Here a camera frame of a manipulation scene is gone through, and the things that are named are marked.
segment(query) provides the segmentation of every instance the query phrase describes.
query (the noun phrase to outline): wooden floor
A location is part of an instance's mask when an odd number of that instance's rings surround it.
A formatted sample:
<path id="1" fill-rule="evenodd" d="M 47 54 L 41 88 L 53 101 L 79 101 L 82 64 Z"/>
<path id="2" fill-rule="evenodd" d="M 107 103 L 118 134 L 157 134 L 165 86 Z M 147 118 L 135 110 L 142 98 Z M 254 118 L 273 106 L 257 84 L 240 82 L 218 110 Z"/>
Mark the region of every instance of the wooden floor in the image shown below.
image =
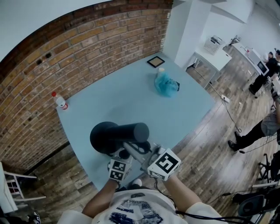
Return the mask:
<path id="1" fill-rule="evenodd" d="M 218 93 L 230 98 L 227 108 L 238 128 L 242 129 L 241 135 L 244 135 L 270 112 L 273 101 L 268 93 L 255 99 L 249 91 L 242 91 L 249 77 L 247 71 L 252 72 L 252 68 L 234 49 L 225 50 L 233 58 L 222 70 L 221 77 L 213 83 L 213 87 Z M 205 78 L 211 75 L 211 71 L 202 64 L 196 70 Z M 198 83 L 204 81 L 193 68 L 187 72 Z M 275 140 L 247 154 L 233 152 L 227 140 L 235 140 L 235 124 L 220 96 L 209 85 L 206 90 L 215 99 L 215 106 L 174 151 L 182 160 L 178 177 L 203 202 L 209 203 L 223 193 L 250 189 L 256 182 L 258 162 L 263 159 L 263 153 L 269 156 L 275 153 L 277 142 Z M 266 138 L 260 139 L 245 151 L 261 146 L 266 141 Z M 47 198 L 30 202 L 29 208 L 18 211 L 16 215 L 24 217 L 31 210 L 37 210 L 44 224 L 56 223 L 65 210 L 81 211 L 97 192 L 70 146 L 37 168 L 34 174 L 38 176 L 38 181 L 25 185 L 26 195 L 44 194 Z M 145 186 L 153 188 L 153 179 L 142 176 L 142 180 Z M 159 184 L 159 188 L 164 190 L 162 184 Z M 234 215 L 238 206 L 231 202 L 231 198 L 221 197 L 211 205 L 223 216 Z"/>

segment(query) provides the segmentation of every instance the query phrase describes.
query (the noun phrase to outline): blue plastic bag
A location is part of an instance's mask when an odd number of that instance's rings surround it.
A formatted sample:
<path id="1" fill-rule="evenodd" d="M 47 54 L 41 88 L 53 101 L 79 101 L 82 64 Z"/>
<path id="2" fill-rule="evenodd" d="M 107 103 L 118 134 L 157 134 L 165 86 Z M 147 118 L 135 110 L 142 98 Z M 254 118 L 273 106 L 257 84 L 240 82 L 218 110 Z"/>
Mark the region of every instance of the blue plastic bag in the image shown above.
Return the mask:
<path id="1" fill-rule="evenodd" d="M 162 72 L 155 78 L 154 86 L 160 94 L 171 97 L 179 91 L 180 84 L 172 80 L 166 72 Z"/>

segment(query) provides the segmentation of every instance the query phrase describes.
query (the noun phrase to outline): power strip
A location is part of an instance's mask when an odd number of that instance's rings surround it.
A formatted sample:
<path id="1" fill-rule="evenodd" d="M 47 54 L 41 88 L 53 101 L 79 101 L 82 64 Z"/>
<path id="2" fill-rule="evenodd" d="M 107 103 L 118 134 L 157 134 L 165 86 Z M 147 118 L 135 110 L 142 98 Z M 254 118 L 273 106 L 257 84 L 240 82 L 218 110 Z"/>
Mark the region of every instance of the power strip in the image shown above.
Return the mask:
<path id="1" fill-rule="evenodd" d="M 227 97 L 224 96 L 224 95 L 221 96 L 221 99 L 224 100 L 224 101 L 226 101 L 227 103 L 229 103 L 229 101 L 230 101 L 229 98 L 227 98 Z"/>

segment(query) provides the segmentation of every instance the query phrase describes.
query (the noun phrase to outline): black pants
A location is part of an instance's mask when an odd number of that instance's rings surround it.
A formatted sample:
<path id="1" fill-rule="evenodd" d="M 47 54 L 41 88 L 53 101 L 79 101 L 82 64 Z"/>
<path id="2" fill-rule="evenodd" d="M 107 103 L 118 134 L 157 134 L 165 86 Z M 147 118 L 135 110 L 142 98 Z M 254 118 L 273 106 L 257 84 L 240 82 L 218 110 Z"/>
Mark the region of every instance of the black pants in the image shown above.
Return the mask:
<path id="1" fill-rule="evenodd" d="M 262 85 L 266 82 L 267 80 L 267 75 L 259 75 L 256 79 L 255 82 L 250 85 L 250 88 L 253 90 L 254 93 L 259 91 L 259 89 L 262 87 Z"/>
<path id="2" fill-rule="evenodd" d="M 239 149 L 244 149 L 249 145 L 252 145 L 258 139 L 265 136 L 261 129 L 261 123 L 262 121 L 260 121 L 255 127 L 253 127 L 253 129 L 247 135 L 241 136 L 236 139 Z"/>
<path id="3" fill-rule="evenodd" d="M 150 188 L 148 188 L 148 187 L 144 187 L 144 186 L 140 187 L 138 184 L 133 184 L 133 185 L 128 186 L 127 188 L 122 187 L 121 189 L 116 190 L 116 192 L 127 191 L 127 190 L 138 190 L 138 189 L 148 189 L 148 190 L 150 190 Z"/>

